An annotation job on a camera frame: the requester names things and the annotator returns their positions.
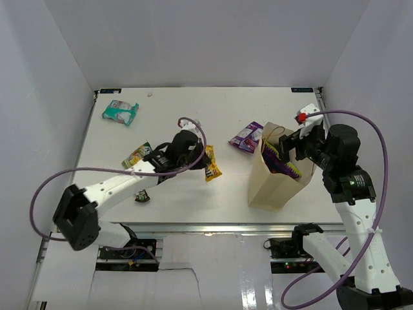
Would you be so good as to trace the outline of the dark blue chips bag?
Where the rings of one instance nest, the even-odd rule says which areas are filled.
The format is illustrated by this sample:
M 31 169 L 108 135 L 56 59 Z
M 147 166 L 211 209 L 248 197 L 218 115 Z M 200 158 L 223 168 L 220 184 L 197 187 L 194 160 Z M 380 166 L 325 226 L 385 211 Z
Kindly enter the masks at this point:
M 283 163 L 275 145 L 263 140 L 261 156 L 268 170 L 272 174 L 284 174 L 293 179 L 302 177 L 302 173 L 291 163 Z

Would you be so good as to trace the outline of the yellow M&M's packet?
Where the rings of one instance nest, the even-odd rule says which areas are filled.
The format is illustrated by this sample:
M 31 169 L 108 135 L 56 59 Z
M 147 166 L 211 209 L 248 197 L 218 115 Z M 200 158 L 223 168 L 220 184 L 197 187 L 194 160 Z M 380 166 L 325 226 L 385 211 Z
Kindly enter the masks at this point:
M 210 163 L 205 167 L 205 181 L 210 182 L 222 175 L 222 172 L 217 166 L 214 148 L 212 145 L 206 146 L 206 155 L 210 159 Z

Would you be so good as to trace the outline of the brown paper bag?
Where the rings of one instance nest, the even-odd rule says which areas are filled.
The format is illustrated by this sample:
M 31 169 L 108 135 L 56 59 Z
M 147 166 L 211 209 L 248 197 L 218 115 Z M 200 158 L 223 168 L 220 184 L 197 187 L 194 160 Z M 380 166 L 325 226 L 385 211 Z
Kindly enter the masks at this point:
M 294 150 L 290 151 L 289 164 L 296 169 L 295 173 L 299 174 L 298 178 L 282 172 L 273 173 L 265 163 L 263 147 L 267 143 L 277 147 L 279 138 L 291 133 L 293 133 L 292 130 L 271 122 L 263 127 L 261 139 L 252 157 L 247 196 L 249 207 L 277 212 L 310 183 L 316 171 L 316 165 L 308 159 L 297 161 Z

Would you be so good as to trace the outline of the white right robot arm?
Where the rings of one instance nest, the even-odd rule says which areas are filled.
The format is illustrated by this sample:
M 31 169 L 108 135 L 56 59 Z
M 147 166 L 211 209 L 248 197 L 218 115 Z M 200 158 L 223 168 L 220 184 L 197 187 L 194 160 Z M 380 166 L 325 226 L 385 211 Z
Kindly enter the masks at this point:
M 401 309 L 412 305 L 412 290 L 394 274 L 381 233 L 373 227 L 376 192 L 369 174 L 357 165 L 360 140 L 348 125 L 328 131 L 316 125 L 304 137 L 296 131 L 279 139 L 281 158 L 309 159 L 323 171 L 323 183 L 342 219 L 355 266 L 329 244 L 320 226 L 301 224 L 292 233 L 292 252 L 311 255 L 334 282 L 342 309 Z

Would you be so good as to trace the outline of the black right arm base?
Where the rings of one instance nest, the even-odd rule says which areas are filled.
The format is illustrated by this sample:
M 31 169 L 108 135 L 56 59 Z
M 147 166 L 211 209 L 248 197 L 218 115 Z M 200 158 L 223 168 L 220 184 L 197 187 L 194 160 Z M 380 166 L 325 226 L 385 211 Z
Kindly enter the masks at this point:
M 270 253 L 273 274 L 324 272 L 313 257 L 296 251 L 291 238 L 269 238 L 264 241 L 263 248 Z

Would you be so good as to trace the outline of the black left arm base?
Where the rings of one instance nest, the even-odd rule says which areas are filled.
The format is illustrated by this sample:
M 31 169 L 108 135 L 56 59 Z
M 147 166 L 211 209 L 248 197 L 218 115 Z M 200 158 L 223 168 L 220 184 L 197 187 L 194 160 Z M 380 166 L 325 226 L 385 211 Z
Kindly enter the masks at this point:
M 131 228 L 121 224 L 129 234 L 130 240 L 121 248 L 128 247 L 126 250 L 111 250 L 102 248 L 99 254 L 99 258 L 102 260 L 120 260 L 128 259 L 134 263 L 138 260 L 152 259 L 153 255 L 156 255 L 157 241 L 156 239 L 139 239 L 135 232 Z

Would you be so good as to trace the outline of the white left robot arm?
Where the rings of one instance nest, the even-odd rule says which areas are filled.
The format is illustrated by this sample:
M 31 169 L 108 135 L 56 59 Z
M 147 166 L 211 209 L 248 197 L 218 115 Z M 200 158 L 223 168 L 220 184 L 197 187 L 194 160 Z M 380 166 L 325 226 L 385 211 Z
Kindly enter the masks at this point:
M 100 245 L 114 249 L 123 258 L 131 257 L 136 251 L 135 233 L 122 223 L 102 220 L 104 213 L 139 191 L 173 178 L 182 169 L 205 169 L 210 162 L 201 138 L 181 130 L 172 142 L 154 148 L 121 174 L 82 189 L 75 184 L 67 187 L 53 221 L 75 251 Z

